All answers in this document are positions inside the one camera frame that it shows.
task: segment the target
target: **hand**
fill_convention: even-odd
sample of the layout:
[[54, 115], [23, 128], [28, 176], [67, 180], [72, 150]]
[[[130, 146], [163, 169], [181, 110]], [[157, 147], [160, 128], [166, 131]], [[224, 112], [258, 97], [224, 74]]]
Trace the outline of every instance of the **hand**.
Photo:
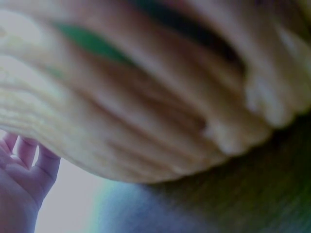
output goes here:
[[[15, 90], [31, 92], [44, 106], [41, 113], [51, 107], [45, 121], [61, 116], [48, 130], [32, 131], [46, 135], [59, 130], [51, 139], [53, 147], [62, 147], [64, 157], [103, 177], [155, 182], [206, 170], [246, 153], [274, 128], [310, 109], [310, 69], [300, 61], [306, 54], [308, 63], [311, 50], [303, 40], [299, 43], [306, 49], [293, 49], [297, 38], [277, 24], [269, 9], [255, 0], [162, 2], [218, 34], [245, 69], [150, 19], [129, 0], [0, 2], [0, 50], [9, 55], [0, 57], [0, 64], [14, 73], [4, 86], [18, 83]], [[54, 22], [96, 33], [135, 66], [90, 54]], [[21, 63], [31, 70], [28, 75]], [[51, 75], [47, 67], [57, 72]], [[39, 109], [25, 106], [26, 112]], [[64, 118], [68, 124], [60, 127]], [[189, 118], [203, 124], [186, 124]], [[65, 134], [71, 143], [66, 148], [55, 139]], [[81, 156], [73, 152], [77, 146], [84, 150]]]
[[39, 145], [38, 161], [32, 166], [38, 142], [17, 135], [0, 141], [0, 231], [32, 233], [42, 201], [53, 186], [60, 158]]

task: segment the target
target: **blurry hand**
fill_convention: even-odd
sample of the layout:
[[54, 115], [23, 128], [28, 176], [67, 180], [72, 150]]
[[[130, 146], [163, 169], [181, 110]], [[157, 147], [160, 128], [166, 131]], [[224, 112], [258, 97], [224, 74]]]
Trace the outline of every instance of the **blurry hand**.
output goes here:
[[42, 201], [53, 186], [60, 158], [38, 142], [20, 138], [17, 154], [12, 150], [17, 135], [6, 134], [0, 141], [0, 230], [2, 233], [32, 233]]
[[[267, 7], [279, 1], [161, 1], [221, 37], [244, 69], [135, 2], [0, 1], [0, 65], [13, 77], [0, 79], [0, 95], [50, 123], [31, 130], [53, 131], [61, 156], [111, 179], [171, 180], [248, 152], [310, 109], [311, 49], [295, 30], [305, 21], [284, 23], [292, 11], [280, 20]], [[90, 54], [56, 22], [95, 33], [135, 65]]]

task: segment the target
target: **skin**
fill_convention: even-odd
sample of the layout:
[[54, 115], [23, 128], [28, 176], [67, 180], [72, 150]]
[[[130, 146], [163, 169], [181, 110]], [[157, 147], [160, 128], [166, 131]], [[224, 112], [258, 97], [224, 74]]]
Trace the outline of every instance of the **skin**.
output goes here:
[[[17, 143], [17, 154], [13, 148]], [[39, 158], [32, 166], [36, 148]], [[37, 141], [7, 133], [0, 141], [0, 231], [33, 233], [38, 211], [53, 186], [60, 158]]]
[[[88, 95], [104, 111], [124, 119], [163, 147], [187, 155], [199, 157], [204, 154], [207, 149], [202, 140], [208, 147], [217, 147], [226, 155], [243, 154], [267, 140], [272, 128], [284, 128], [298, 114], [309, 110], [310, 78], [282, 42], [275, 22], [268, 17], [267, 7], [258, 6], [251, 0], [239, 4], [205, 0], [183, 0], [180, 4], [162, 2], [194, 18], [234, 48], [245, 65], [245, 73], [240, 74], [237, 82], [229, 82], [233, 80], [232, 68], [217, 54], [211, 55], [199, 45], [166, 30], [122, 0], [3, 0], [0, 7], [30, 16], [47, 38], [31, 48], [24, 43], [20, 46], [21, 51], [9, 46], [2, 46], [0, 50], [35, 67], [53, 65], [63, 74], [66, 85]], [[150, 75], [150, 79], [191, 106], [208, 122], [209, 132], [200, 135], [202, 140], [198, 142], [197, 137], [183, 127], [172, 124], [165, 115], [155, 113], [146, 98], [137, 98], [135, 93], [115, 81], [116, 72], [110, 79], [111, 73], [107, 74], [107, 70], [114, 70], [113, 65], [69, 45], [51, 22], [74, 24], [104, 38], [140, 71]], [[213, 67], [223, 68], [212, 71], [208, 65], [211, 60], [219, 60]], [[232, 88], [231, 83], [239, 85]], [[244, 94], [242, 100], [235, 102], [239, 93]], [[130, 115], [124, 103], [131, 110]], [[123, 150], [146, 154], [135, 151], [137, 147], [125, 145], [127, 138], [112, 138], [113, 132], [109, 135], [107, 141], [113, 141]]]

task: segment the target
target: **palm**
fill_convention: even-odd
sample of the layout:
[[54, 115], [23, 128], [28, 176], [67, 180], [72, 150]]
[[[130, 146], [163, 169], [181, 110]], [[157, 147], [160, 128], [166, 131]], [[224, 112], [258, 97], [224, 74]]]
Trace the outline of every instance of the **palm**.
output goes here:
[[39, 158], [32, 166], [38, 143], [21, 138], [17, 155], [12, 155], [16, 142], [13, 134], [0, 140], [0, 198], [10, 206], [30, 206], [38, 211], [56, 180], [60, 159], [39, 145]]

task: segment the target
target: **finger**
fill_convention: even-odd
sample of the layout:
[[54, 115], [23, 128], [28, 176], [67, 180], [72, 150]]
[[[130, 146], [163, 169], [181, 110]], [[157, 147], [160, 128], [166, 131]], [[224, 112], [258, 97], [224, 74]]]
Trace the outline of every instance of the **finger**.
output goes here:
[[23, 162], [26, 168], [31, 168], [38, 142], [31, 138], [20, 137], [17, 143], [17, 157]]
[[304, 72], [287, 52], [266, 11], [256, 8], [251, 1], [239, 4], [231, 1], [187, 2], [196, 8], [208, 26], [236, 48], [249, 70], [257, 73], [254, 76], [265, 79], [278, 98], [294, 110], [287, 114], [301, 113], [309, 108], [310, 85], [303, 79]]
[[206, 126], [205, 120], [199, 116], [192, 116], [187, 112], [178, 111], [171, 108], [169, 105], [164, 105], [156, 101], [152, 102], [152, 105], [157, 111], [163, 112], [168, 118], [177, 121], [179, 124], [186, 126], [193, 131], [202, 132]]
[[[69, 137], [68, 143], [71, 145], [76, 143], [81, 147], [94, 148], [95, 153], [99, 154], [102, 161], [105, 161], [104, 166], [109, 164], [108, 161], [114, 162], [114, 160], [118, 158], [118, 156], [110, 152], [103, 152], [105, 151], [105, 142], [107, 141], [113, 142], [123, 148], [123, 150], [135, 155], [132, 156], [132, 164], [128, 164], [128, 162], [125, 162], [123, 159], [118, 159], [114, 162], [123, 168], [135, 166], [135, 157], [142, 156], [148, 159], [150, 163], [170, 165], [170, 169], [177, 173], [194, 173], [195, 165], [198, 167], [209, 166], [210, 164], [217, 163], [220, 159], [225, 159], [224, 155], [219, 153], [215, 147], [206, 146], [205, 144], [204, 146], [206, 146], [206, 149], [199, 154], [200, 158], [194, 158], [192, 155], [169, 150], [161, 144], [156, 143], [153, 139], [147, 138], [136, 130], [133, 130], [133, 128], [128, 127], [111, 114], [93, 105], [83, 96], [67, 90], [64, 86], [57, 85], [57, 83], [53, 82], [53, 79], [45, 73], [33, 69], [30, 66], [26, 66], [25, 64], [21, 64], [18, 60], [12, 58], [5, 60], [4, 57], [2, 58], [3, 64], [7, 63], [11, 66], [11, 68], [9, 67], [8, 73], [18, 80], [18, 82], [15, 81], [15, 83], [24, 90], [22, 94], [25, 91], [32, 93], [32, 98], [29, 98], [29, 96], [25, 98], [24, 95], [19, 96], [18, 92], [16, 93], [16, 91], [12, 91], [12, 89], [3, 90], [2, 92], [5, 94], [2, 98], [6, 100], [3, 104], [12, 109], [12, 106], [16, 106], [16, 103], [18, 103], [16, 106], [18, 111], [33, 113], [31, 115], [24, 114], [22, 120], [18, 122], [24, 122], [27, 126], [32, 126], [29, 131], [34, 132], [34, 138], [43, 140], [46, 138], [47, 134], [50, 134], [50, 131], [55, 131], [55, 129], [57, 129], [56, 135], [63, 135], [65, 138]], [[70, 126], [82, 125], [83, 132], [81, 132], [79, 127], [76, 129], [64, 128], [64, 121], [67, 122], [68, 119], [70, 119], [68, 123]], [[54, 142], [58, 143], [54, 144], [56, 148], [61, 147], [59, 145], [59, 140], [54, 140]], [[65, 142], [66, 140], [64, 139], [63, 147], [68, 148]], [[73, 153], [71, 151], [66, 151], [64, 156], [68, 156], [68, 153], [74, 160], [78, 159], [84, 163], [89, 163], [89, 159], [86, 156], [86, 154], [89, 154], [89, 151], [86, 151], [85, 154], [82, 153], [81, 156], [79, 156], [80, 152]]]
[[[88, 95], [96, 95], [94, 88], [99, 86], [99, 81], [92, 80], [91, 82], [90, 78], [92, 78], [92, 76], [88, 79], [80, 79], [83, 75], [72, 74], [71, 77], [75, 77], [74, 80], [68, 79], [73, 70], [78, 71], [77, 67], [81, 67], [77, 64], [84, 63], [85, 66], [85, 62], [77, 61], [77, 59], [72, 60], [72, 57], [85, 57], [85, 55], [74, 51], [74, 48], [68, 45], [64, 38], [48, 25], [38, 24], [36, 26], [36, 23], [28, 17], [18, 16], [7, 11], [2, 11], [1, 13], [1, 18], [3, 18], [1, 26], [6, 36], [0, 44], [0, 50], [5, 53], [17, 55], [24, 60], [40, 63], [43, 67], [57, 70], [57, 72], [63, 76], [59, 77], [60, 79], [65, 79], [66, 82], [70, 82], [70, 85], [80, 86], [80, 88], [83, 87]], [[4, 20], [5, 18], [10, 18], [10, 21], [18, 23], [14, 25], [12, 23], [7, 23], [8, 21]], [[27, 28], [27, 30], [19, 30], [18, 28], [20, 28], [21, 25], [23, 25], [23, 28]], [[29, 33], [27, 33], [28, 31], [36, 31], [37, 34], [38, 32], [41, 33], [33, 37], [29, 36]], [[239, 74], [235, 67], [201, 46], [187, 40], [182, 40], [181, 37], [175, 36], [175, 38], [175, 44], [178, 44], [178, 47], [182, 48], [188, 56], [191, 56], [193, 59], [199, 59], [199, 62], [202, 63], [202, 67], [210, 68], [210, 71], [217, 77], [218, 81], [224, 83], [229, 90], [234, 91], [235, 95], [241, 95], [241, 74]], [[159, 85], [157, 85], [157, 87], [156, 83], [152, 82], [151, 78], [146, 76], [146, 74], [138, 73], [138, 69], [129, 66], [121, 66], [120, 64], [118, 65], [108, 61], [103, 61], [100, 65], [105, 69], [109, 68], [114, 74], [117, 73], [115, 78], [121, 79], [120, 81], [127, 85], [139, 85], [142, 82], [148, 81], [148, 89], [146, 89], [146, 86], [136, 87], [137, 91], [144, 92], [147, 96], [151, 96], [153, 93], [157, 92], [157, 98], [166, 100], [166, 102], [169, 100], [176, 101], [172, 94], [163, 87], [159, 87]]]
[[39, 148], [39, 157], [35, 166], [31, 168], [31, 174], [35, 181], [41, 184], [46, 195], [56, 181], [60, 158], [42, 145], [39, 145]]
[[[140, 129], [144, 134], [158, 140], [161, 144], [167, 145], [180, 153], [198, 157], [204, 156], [206, 151], [204, 142], [198, 141], [196, 136], [191, 135], [191, 133], [182, 127], [175, 125], [174, 122], [168, 121], [164, 116], [154, 111], [152, 106], [147, 104], [146, 100], [139, 98], [126, 87], [117, 83], [117, 80], [113, 77], [113, 73], [109, 72], [109, 64], [106, 64], [105, 67], [103, 67], [104, 63], [101, 63], [101, 67], [96, 66], [98, 62], [94, 58], [87, 53], [83, 53], [81, 50], [74, 49], [73, 45], [70, 46], [70, 44], [63, 43], [64, 47], [61, 49], [59, 47], [61, 44], [58, 43], [61, 40], [53, 41], [52, 35], [56, 33], [44, 30], [44, 28], [46, 27], [39, 27], [40, 30], [45, 31], [51, 36], [49, 40], [42, 40], [42, 42], [51, 42], [52, 46], [48, 48], [51, 49], [51, 56], [55, 55], [55, 57], [50, 57], [51, 59], [48, 60], [57, 62], [56, 67], [60, 68], [63, 72], [64, 79], [70, 78], [70, 83], [80, 83], [80, 86], [84, 88], [83, 90], [88, 95], [95, 95], [95, 99], [105, 109], [117, 117], [124, 119], [135, 128]], [[59, 51], [60, 53], [56, 54], [52, 50]]]
[[186, 47], [187, 51], [185, 52], [189, 57], [193, 60], [197, 60], [201, 68], [209, 74], [209, 76], [206, 77], [207, 79], [214, 79], [225, 88], [226, 91], [231, 92], [238, 102], [244, 100], [244, 77], [242, 71], [239, 70], [237, 66], [209, 49], [190, 40], [186, 40], [184, 37], [174, 35], [173, 33], [171, 36], [174, 38], [176, 47]]
[[[228, 116], [230, 115], [227, 114], [227, 112], [231, 112], [231, 113], [240, 112], [240, 110], [234, 109], [234, 105], [230, 104], [232, 102], [232, 98], [231, 97], [226, 98], [225, 91], [221, 87], [219, 87], [217, 83], [207, 80], [206, 71], [203, 69], [201, 70], [198, 69], [198, 65], [192, 59], [187, 59], [184, 56], [184, 54], [179, 54], [177, 48], [173, 48], [172, 50], [171, 45], [167, 43], [168, 41], [171, 41], [172, 39], [170, 38], [169, 35], [167, 35], [167, 33], [157, 28], [156, 25], [154, 25], [153, 30], [142, 31], [141, 28], [136, 29], [135, 27], [137, 24], [140, 24], [142, 21], [148, 22], [148, 20], [145, 18], [141, 19], [142, 16], [140, 16], [138, 13], [128, 11], [128, 7], [124, 7], [122, 4], [115, 5], [114, 3], [111, 3], [111, 2], [107, 4], [108, 6], [110, 6], [111, 9], [108, 12], [102, 12], [105, 18], [102, 18], [101, 21], [107, 22], [108, 20], [109, 22], [114, 22], [115, 26], [110, 25], [110, 27], [107, 27], [108, 25], [104, 25], [104, 27], [102, 26], [99, 27], [99, 25], [97, 24], [92, 24], [89, 27], [92, 26], [93, 29], [101, 33], [102, 36], [104, 36], [105, 33], [110, 34], [111, 41], [116, 42], [118, 46], [120, 46], [123, 50], [125, 50], [128, 54], [130, 54], [130, 57], [136, 57], [135, 59], [137, 60], [137, 63], [144, 66], [146, 71], [150, 72], [152, 75], [157, 77], [158, 80], [160, 78], [159, 80], [160, 82], [162, 82], [170, 90], [173, 90], [177, 95], [180, 96], [180, 98], [185, 100], [186, 103], [188, 103], [189, 105], [195, 106], [198, 112], [200, 112], [201, 114], [203, 114], [205, 117], [208, 118], [208, 121], [211, 121], [211, 119], [215, 119], [214, 121], [216, 122], [215, 123], [211, 122], [210, 123], [211, 126], [222, 125], [223, 128], [225, 128], [225, 125], [232, 125], [232, 126], [234, 125], [232, 127], [232, 129], [234, 130], [232, 130], [231, 132], [228, 131], [230, 133], [227, 133], [227, 134], [224, 131], [220, 132], [219, 130], [216, 130], [218, 131], [218, 134], [224, 134], [224, 133], [226, 134], [226, 136], [223, 136], [223, 135], [219, 136], [217, 135], [217, 133], [215, 133], [216, 141], [218, 144], [221, 144], [221, 147], [223, 149], [224, 149], [224, 145], [226, 144], [225, 141], [227, 139], [230, 139], [229, 141], [232, 141], [233, 138], [235, 138], [236, 140], [233, 140], [232, 144], [239, 144], [239, 143], [244, 144], [245, 143], [246, 145], [250, 144], [251, 146], [253, 144], [261, 142], [263, 138], [267, 136], [267, 132], [269, 131], [267, 130], [267, 127], [264, 126], [261, 120], [256, 119], [256, 117], [247, 116], [246, 110], [241, 109], [242, 112], [243, 111], [245, 112], [243, 114], [243, 116], [246, 117], [245, 119], [243, 119], [243, 117], [231, 117], [231, 118], [229, 117], [230, 119], [228, 119]], [[118, 18], [113, 18], [113, 15], [115, 14], [123, 15], [126, 17], [124, 17], [122, 20]], [[111, 28], [119, 28], [119, 27], [132, 28], [132, 30], [131, 31], [123, 30], [123, 32], [126, 32], [126, 35], [123, 34], [123, 36], [120, 36], [120, 35], [117, 36], [116, 34], [118, 32], [115, 30], [111, 31]], [[147, 33], [148, 37], [139, 36], [142, 33]], [[131, 48], [128, 47], [128, 41], [133, 41], [134, 50], [132, 50], [132, 47]], [[155, 44], [157, 45], [157, 47], [161, 48], [160, 49], [161, 53], [155, 53], [154, 51]], [[98, 76], [98, 80], [99, 82], [100, 81], [102, 82], [103, 80], [102, 73], [100, 76]], [[96, 85], [96, 87], [97, 88], [100, 87], [100, 90], [101, 90], [100, 92], [98, 91], [98, 93], [102, 95], [100, 99], [101, 101], [106, 102], [105, 105], [106, 107], [108, 106], [110, 110], [114, 112], [117, 111], [117, 114], [119, 116], [124, 117], [124, 116], [127, 116], [127, 114], [123, 112], [124, 111], [123, 107], [116, 109], [115, 108], [116, 105], [111, 106], [111, 102], [107, 103], [107, 101], [110, 100], [111, 96], [118, 97], [121, 100], [120, 103], [123, 103], [124, 100], [127, 100], [127, 102], [129, 102], [129, 100], [134, 100], [133, 103], [139, 103], [140, 106], [142, 105], [141, 100], [138, 100], [137, 98], [133, 99], [133, 96], [126, 95], [127, 94], [126, 91], [124, 90], [118, 91], [117, 95], [115, 94], [111, 95], [111, 91], [114, 89], [110, 88], [107, 91], [102, 91], [102, 88], [104, 86], [111, 87], [112, 84], [110, 83], [109, 85], [103, 85], [103, 84]], [[224, 102], [227, 105], [226, 104], [225, 105], [215, 104], [215, 100], [220, 100], [220, 102]], [[157, 114], [153, 113], [152, 109], [148, 109], [146, 105], [143, 105], [143, 106], [144, 108], [141, 108], [139, 106], [135, 106], [135, 107], [133, 106], [133, 109], [136, 109], [136, 111], [139, 110], [142, 113], [144, 111], [145, 112], [144, 115], [147, 114], [146, 111], [148, 110], [149, 112], [148, 118], [150, 118], [150, 122], [151, 121], [159, 122], [159, 120], [156, 120], [155, 118], [155, 117], [158, 117]], [[138, 126], [137, 120], [140, 119], [140, 117], [137, 117], [137, 115], [133, 115], [133, 116], [135, 117], [129, 120], [131, 121], [132, 124], [135, 124], [137, 127]], [[166, 121], [162, 119], [161, 120], [162, 127], [159, 127], [158, 124], [154, 125], [153, 127], [153, 132], [156, 132], [157, 135], [162, 134], [162, 136], [157, 136], [158, 140], [162, 139], [161, 141], [162, 143], [166, 143], [166, 144], [170, 143], [171, 144], [170, 147], [174, 146], [174, 149], [176, 148], [182, 149], [183, 151], [182, 153], [188, 153], [188, 151], [190, 152], [191, 150], [190, 153], [193, 155], [202, 154], [202, 151], [200, 151], [199, 153], [195, 152], [195, 150], [198, 151], [198, 149], [201, 148], [201, 146], [199, 146], [197, 143], [196, 145], [194, 145], [193, 141], [192, 142], [189, 141], [189, 139], [185, 137], [185, 134], [182, 133], [180, 129], [179, 129], [179, 132], [177, 133], [176, 131], [177, 129], [176, 128], [173, 129], [171, 123], [169, 125], [166, 123], [166, 126], [163, 127], [165, 122]], [[251, 127], [246, 126], [246, 128], [242, 129], [241, 125], [243, 125], [245, 122], [249, 122], [249, 125], [251, 125]], [[241, 133], [237, 133], [236, 129], [241, 129]], [[253, 134], [255, 135], [253, 137], [247, 137], [247, 139], [246, 138], [240, 139], [232, 135], [232, 133], [234, 133], [235, 135], [242, 136], [243, 133], [245, 133], [245, 131], [248, 132], [247, 135], [253, 135]], [[182, 143], [182, 145], [179, 143], [179, 142], [186, 142], [186, 141], [188, 141], [189, 143], [187, 144]], [[237, 148], [232, 148], [232, 149], [230, 149], [232, 147], [230, 146], [228, 149], [225, 149], [225, 152], [232, 153], [230, 150], [234, 150], [234, 153], [237, 153], [238, 151], [241, 152], [241, 150], [245, 150], [241, 148], [245, 147], [246, 145], [237, 145], [236, 146]]]
[[[304, 19], [302, 18], [301, 12], [294, 1], [283, 1], [281, 4], [278, 1], [264, 1], [265, 9], [271, 14], [273, 20], [277, 21], [277, 32], [282, 42], [287, 46], [287, 51], [298, 61], [302, 70], [308, 73], [309, 68], [305, 64], [310, 58], [306, 58], [308, 48], [304, 45], [304, 51], [302, 47], [298, 48], [298, 44], [295, 42], [298, 39], [298, 35], [307, 41], [310, 38], [310, 32]], [[310, 83], [308, 79], [310, 74], [306, 74], [306, 83]], [[290, 108], [284, 106], [282, 100], [277, 96], [273, 88], [269, 86], [268, 82], [265, 82], [262, 77], [254, 75], [252, 78], [247, 80], [247, 97], [249, 98], [249, 108], [258, 112], [261, 108], [265, 113], [265, 116], [270, 119], [270, 122], [275, 127], [283, 127], [284, 125], [293, 121], [294, 116], [288, 114]]]
[[306, 70], [307, 75], [305, 79], [311, 83], [311, 47], [309, 42], [281, 25], [277, 29], [284, 44], [287, 45], [288, 51], [299, 61], [302, 68]]
[[[199, 24], [202, 24], [204, 20], [199, 12], [196, 10], [193, 4], [189, 4], [186, 0], [171, 1], [171, 0], [158, 0], [161, 3], [183, 13], [184, 15], [195, 19]], [[311, 7], [310, 1], [305, 0], [261, 0], [257, 5], [258, 10], [265, 9], [266, 13], [270, 13], [273, 19], [279, 21], [283, 26], [287, 27], [291, 31], [299, 34], [304, 38], [310, 38], [310, 32], [306, 24], [305, 19], [301, 14], [301, 10], [307, 12]]]
[[13, 149], [16, 144], [18, 136], [13, 133], [6, 133], [2, 140], [0, 140], [0, 147], [8, 154], [13, 154]]
[[[86, 26], [105, 36], [158, 82], [189, 105], [194, 106], [214, 128], [215, 141], [223, 151], [226, 153], [241, 152], [245, 145], [256, 144], [269, 134], [267, 126], [260, 119], [248, 115], [246, 110], [235, 106], [232, 103], [233, 98], [228, 95], [227, 91], [219, 83], [207, 78], [208, 73], [198, 66], [196, 60], [180, 53], [178, 47], [174, 47], [171, 43], [174, 41], [173, 38], [164, 29], [124, 2], [104, 1], [104, 3], [105, 7], [102, 8], [99, 16], [101, 17], [99, 21], [103, 23], [98, 24], [97, 21], [93, 21], [93, 24], [89, 22]], [[243, 114], [240, 117], [234, 117], [234, 113], [237, 112], [243, 112]], [[249, 125], [243, 127], [245, 122], [249, 122]], [[226, 132], [220, 130], [220, 128], [226, 129], [227, 127], [232, 130]], [[241, 139], [242, 132], [253, 136]], [[226, 142], [232, 142], [227, 144], [230, 145], [228, 148], [226, 148]]]

